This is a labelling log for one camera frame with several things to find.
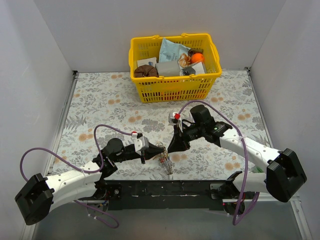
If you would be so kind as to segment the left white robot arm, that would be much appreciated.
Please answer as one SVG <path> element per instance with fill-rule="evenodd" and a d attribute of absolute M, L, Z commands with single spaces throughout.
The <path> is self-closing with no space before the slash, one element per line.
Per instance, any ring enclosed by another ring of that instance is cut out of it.
<path fill-rule="evenodd" d="M 106 187 L 101 182 L 117 171 L 116 163 L 140 159 L 142 164 L 164 149 L 142 136 L 133 144 L 125 146 L 121 139 L 112 138 L 92 161 L 80 170 L 42 176 L 37 173 L 30 177 L 14 200 L 26 225 L 43 220 L 55 208 L 82 198 L 101 200 L 106 196 Z"/>

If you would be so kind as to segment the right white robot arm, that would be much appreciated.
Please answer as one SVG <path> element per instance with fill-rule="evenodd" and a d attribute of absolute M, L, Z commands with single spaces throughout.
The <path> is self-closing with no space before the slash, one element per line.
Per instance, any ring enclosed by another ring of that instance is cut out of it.
<path fill-rule="evenodd" d="M 237 199 L 244 192 L 267 193 L 286 203 L 307 181 L 300 160 L 293 150 L 286 148 L 280 151 L 241 136 L 229 123 L 215 121 L 202 104 L 193 107 L 190 113 L 192 122 L 182 119 L 177 112 L 169 115 L 173 137 L 167 148 L 168 153 L 187 151 L 191 147 L 191 141 L 204 138 L 209 143 L 244 157 L 261 169 L 259 173 L 235 172 L 222 185 L 210 191 L 216 198 Z"/>

